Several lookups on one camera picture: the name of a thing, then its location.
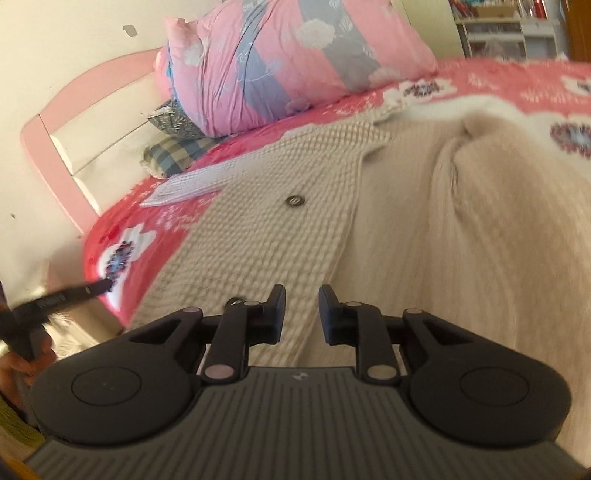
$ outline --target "person's hand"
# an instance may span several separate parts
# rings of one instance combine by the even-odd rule
[[[33,385],[37,375],[56,361],[56,354],[51,349],[52,343],[51,337],[47,335],[41,341],[41,356],[32,362],[27,362],[15,352],[8,352],[0,357],[0,392],[15,407],[23,408],[14,372],[25,374],[25,383]]]

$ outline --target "gray stripe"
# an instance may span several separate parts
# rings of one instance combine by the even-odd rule
[[[246,5],[252,3],[253,0],[242,0],[244,30],[235,54],[238,62],[238,83],[242,87],[244,102],[267,122],[275,122],[287,116],[285,106],[291,98],[254,47],[260,31],[259,23],[267,10],[267,2],[248,9]]]
[[[304,22],[319,19],[335,28],[335,39],[322,51],[350,92],[369,89],[369,76],[380,64],[357,29],[342,0],[299,0]]]

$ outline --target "peeling paint patch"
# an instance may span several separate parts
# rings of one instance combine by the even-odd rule
[[[133,25],[123,25],[123,30],[125,30],[125,33],[127,33],[132,38],[138,36],[138,31]]]

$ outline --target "headboard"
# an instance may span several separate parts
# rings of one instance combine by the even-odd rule
[[[83,73],[21,131],[26,153],[82,234],[147,176],[142,148],[162,136],[146,119],[162,103],[152,78],[157,53],[132,53]],[[134,153],[133,165],[122,151]],[[123,173],[111,168],[120,160]]]

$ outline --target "ribbed gray panel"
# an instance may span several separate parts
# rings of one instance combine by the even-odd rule
[[[144,443],[49,441],[27,463],[44,480],[558,480],[583,471],[550,442],[505,451],[447,440],[395,389],[361,383],[349,368],[251,368],[238,384],[206,389],[183,421]]]

